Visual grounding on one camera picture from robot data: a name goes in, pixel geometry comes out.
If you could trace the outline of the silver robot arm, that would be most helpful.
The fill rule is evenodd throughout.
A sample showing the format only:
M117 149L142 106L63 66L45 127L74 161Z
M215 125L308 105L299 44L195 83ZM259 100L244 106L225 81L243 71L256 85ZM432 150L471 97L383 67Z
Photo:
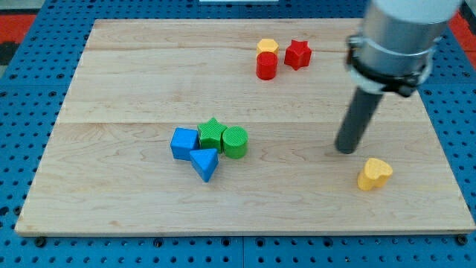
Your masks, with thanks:
M347 66L360 98L411 96L430 76L440 35L461 0L370 0L347 38Z

